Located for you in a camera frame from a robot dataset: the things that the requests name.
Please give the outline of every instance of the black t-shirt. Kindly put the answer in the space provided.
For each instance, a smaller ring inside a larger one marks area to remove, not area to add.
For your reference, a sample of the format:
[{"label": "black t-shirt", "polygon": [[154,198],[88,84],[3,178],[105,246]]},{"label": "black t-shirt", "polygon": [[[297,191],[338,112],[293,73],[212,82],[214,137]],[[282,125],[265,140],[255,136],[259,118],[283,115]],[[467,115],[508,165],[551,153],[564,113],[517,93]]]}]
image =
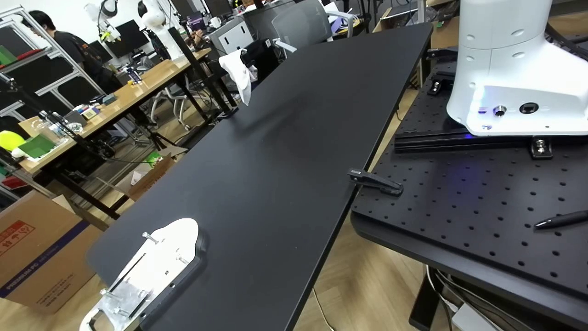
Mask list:
[{"label": "black t-shirt", "polygon": [[83,70],[100,86],[112,79],[112,71],[102,66],[102,58],[80,37],[69,32],[55,31],[55,41],[77,63],[83,63]]}]

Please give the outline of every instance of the black tabletop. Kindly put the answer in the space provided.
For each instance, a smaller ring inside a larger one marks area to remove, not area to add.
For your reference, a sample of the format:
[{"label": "black tabletop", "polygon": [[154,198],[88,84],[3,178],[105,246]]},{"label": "black tabletop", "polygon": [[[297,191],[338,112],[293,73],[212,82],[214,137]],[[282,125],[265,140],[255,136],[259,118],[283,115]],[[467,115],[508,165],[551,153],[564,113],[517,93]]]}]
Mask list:
[{"label": "black tabletop", "polygon": [[[431,97],[430,86],[400,133],[456,128],[445,111],[450,91]],[[552,160],[537,161],[524,147],[397,153],[392,143],[373,171],[405,191],[395,198],[362,189],[352,224],[364,238],[585,330],[588,227],[534,231],[532,224],[586,208],[587,151],[558,144]]]},{"label": "black tabletop", "polygon": [[94,244],[112,283],[153,231],[182,217],[209,238],[202,273],[149,330],[293,328],[432,27],[290,55]]}]

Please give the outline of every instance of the mesh chair back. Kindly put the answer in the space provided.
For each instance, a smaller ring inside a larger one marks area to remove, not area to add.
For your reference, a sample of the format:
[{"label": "mesh chair back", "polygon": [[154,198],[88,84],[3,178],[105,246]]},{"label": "mesh chair back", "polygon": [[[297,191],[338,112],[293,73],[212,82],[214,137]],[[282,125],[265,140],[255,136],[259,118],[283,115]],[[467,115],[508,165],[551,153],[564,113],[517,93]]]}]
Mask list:
[{"label": "mesh chair back", "polygon": [[296,48],[318,44],[333,36],[329,19],[317,0],[304,0],[272,20],[280,39]]}]

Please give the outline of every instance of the black pen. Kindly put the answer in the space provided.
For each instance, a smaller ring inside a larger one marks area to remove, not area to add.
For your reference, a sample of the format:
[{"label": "black pen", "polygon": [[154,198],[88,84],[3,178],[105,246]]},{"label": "black pen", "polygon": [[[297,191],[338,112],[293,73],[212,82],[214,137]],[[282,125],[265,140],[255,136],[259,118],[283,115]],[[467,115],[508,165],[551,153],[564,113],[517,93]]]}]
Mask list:
[{"label": "black pen", "polygon": [[535,229],[552,229],[554,227],[567,226],[584,221],[588,221],[588,210],[552,217],[535,224]]}]

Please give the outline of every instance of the white robot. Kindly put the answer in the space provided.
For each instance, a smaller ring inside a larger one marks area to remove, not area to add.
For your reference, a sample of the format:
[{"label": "white robot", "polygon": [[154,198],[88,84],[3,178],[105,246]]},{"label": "white robot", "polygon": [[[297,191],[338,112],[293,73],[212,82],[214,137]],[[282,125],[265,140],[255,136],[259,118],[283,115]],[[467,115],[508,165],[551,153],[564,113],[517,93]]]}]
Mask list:
[{"label": "white robot", "polygon": [[551,4],[461,1],[447,113],[472,134],[588,134],[588,62],[545,40]]},{"label": "white robot", "polygon": [[[98,25],[101,34],[106,35],[106,40],[115,42],[120,40],[121,34],[108,23],[109,18],[113,18],[117,13],[117,3],[119,0],[103,0],[100,6],[87,4],[84,8],[88,16]],[[159,9],[157,0],[143,0],[147,8],[147,13],[141,18],[143,24],[159,37],[161,43],[168,49],[171,59],[177,59],[183,55],[182,50],[173,40],[171,34],[163,26],[165,14]]]}]

